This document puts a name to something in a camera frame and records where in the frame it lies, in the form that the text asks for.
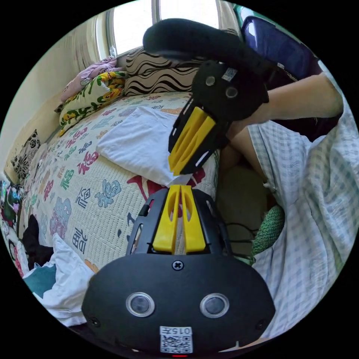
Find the window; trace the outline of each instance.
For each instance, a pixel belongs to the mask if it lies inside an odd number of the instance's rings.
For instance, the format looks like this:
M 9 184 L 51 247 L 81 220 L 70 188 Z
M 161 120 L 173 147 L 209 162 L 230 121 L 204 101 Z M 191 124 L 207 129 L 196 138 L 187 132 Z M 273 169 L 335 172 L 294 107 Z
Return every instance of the window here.
M 181 18 L 197 21 L 218 29 L 215 0 L 160 0 L 161 20 Z
M 135 0 L 113 9 L 113 38 L 118 55 L 142 45 L 145 31 L 156 22 L 155 9 L 159 5 L 160 18 L 182 18 L 218 28 L 216 0 Z
M 143 35 L 151 26 L 151 0 L 135 0 L 117 6 L 113 12 L 114 45 L 117 54 L 141 46 Z

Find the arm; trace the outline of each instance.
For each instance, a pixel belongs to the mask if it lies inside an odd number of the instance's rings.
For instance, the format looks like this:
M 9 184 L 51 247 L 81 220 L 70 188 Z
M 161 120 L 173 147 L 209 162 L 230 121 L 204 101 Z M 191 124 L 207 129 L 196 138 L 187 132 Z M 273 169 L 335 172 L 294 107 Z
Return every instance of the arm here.
M 268 91 L 269 120 L 334 117 L 343 111 L 343 99 L 324 73 Z

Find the qr code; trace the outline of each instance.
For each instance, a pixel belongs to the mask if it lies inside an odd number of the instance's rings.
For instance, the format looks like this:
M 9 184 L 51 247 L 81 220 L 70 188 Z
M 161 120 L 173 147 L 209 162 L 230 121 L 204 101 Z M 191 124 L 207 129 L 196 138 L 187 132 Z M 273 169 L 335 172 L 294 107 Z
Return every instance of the qr code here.
M 226 72 L 224 73 L 224 75 L 222 76 L 222 79 L 224 79 L 225 81 L 231 82 L 233 77 L 236 75 L 236 73 L 237 73 L 237 70 L 229 67 L 226 70 Z
M 160 327 L 161 352 L 169 354 L 193 353 L 191 327 Z
M 182 335 L 162 335 L 161 352 L 171 354 L 192 353 L 192 337 L 185 337 Z

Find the pink blanket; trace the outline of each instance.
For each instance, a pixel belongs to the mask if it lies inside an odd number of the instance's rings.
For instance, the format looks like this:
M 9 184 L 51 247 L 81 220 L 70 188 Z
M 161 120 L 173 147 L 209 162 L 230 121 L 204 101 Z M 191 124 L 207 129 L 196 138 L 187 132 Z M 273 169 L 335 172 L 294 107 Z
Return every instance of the pink blanket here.
M 111 56 L 89 66 L 81 71 L 71 82 L 67 84 L 61 94 L 61 101 L 65 102 L 71 96 L 78 94 L 95 77 L 110 71 L 123 71 L 123 67 L 115 67 L 117 59 Z

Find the screw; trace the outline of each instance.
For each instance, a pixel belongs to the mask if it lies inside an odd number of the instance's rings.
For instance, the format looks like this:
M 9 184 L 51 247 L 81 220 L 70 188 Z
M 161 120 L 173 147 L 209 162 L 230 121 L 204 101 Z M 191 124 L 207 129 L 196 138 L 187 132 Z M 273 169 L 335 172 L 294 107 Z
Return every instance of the screw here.
M 181 270 L 181 269 L 183 269 L 183 267 L 184 267 L 184 264 L 183 264 L 183 262 L 181 262 L 181 261 L 174 261 L 174 262 L 172 263 L 172 268 L 173 268 L 174 270 Z
M 255 326 L 256 330 L 262 330 L 265 323 L 266 323 L 265 319 L 260 320 Z
M 100 326 L 99 320 L 98 320 L 97 318 L 95 318 L 95 317 L 90 318 L 90 319 L 89 319 L 89 322 L 90 322 L 93 326 L 95 326 L 95 327 L 97 327 L 97 328 Z
M 207 86 L 213 86 L 215 82 L 216 82 L 216 79 L 214 78 L 214 76 L 208 76 L 206 78 L 206 85 Z
M 228 87 L 225 91 L 227 98 L 235 98 L 238 95 L 238 90 L 235 87 Z

